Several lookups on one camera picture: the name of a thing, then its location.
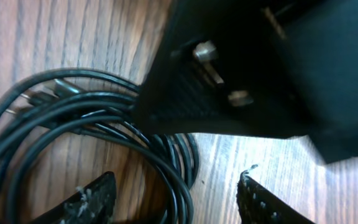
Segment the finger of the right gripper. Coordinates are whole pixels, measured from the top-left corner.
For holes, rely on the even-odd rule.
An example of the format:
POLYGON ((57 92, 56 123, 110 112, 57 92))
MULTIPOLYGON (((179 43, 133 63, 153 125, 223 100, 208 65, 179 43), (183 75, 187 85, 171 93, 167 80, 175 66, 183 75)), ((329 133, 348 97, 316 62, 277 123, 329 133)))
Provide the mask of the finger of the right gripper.
POLYGON ((317 119, 296 82, 283 26, 315 5, 172 1, 135 123, 150 134, 307 135, 317 119))

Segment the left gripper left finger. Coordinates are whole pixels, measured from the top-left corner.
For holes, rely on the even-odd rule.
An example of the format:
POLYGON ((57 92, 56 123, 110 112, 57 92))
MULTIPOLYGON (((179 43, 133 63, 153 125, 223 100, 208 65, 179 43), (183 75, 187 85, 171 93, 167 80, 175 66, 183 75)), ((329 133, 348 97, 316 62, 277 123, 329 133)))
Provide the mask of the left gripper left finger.
POLYGON ((113 222, 116 178, 108 171, 30 224, 108 224, 113 222))

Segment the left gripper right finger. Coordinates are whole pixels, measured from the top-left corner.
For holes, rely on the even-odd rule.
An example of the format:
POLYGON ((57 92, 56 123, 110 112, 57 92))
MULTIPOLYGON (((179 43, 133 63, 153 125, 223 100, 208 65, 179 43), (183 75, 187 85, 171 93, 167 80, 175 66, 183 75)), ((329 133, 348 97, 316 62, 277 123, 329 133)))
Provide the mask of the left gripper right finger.
POLYGON ((314 224, 255 181, 248 170, 240 175, 236 197, 242 224, 314 224))

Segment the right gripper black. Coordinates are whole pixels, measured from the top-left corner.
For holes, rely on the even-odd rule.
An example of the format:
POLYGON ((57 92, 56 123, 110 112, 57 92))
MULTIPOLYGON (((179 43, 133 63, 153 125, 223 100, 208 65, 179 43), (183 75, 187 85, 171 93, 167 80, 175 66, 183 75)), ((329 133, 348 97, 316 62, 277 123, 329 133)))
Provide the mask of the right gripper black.
POLYGON ((262 1, 327 163, 358 157, 358 0, 262 1))

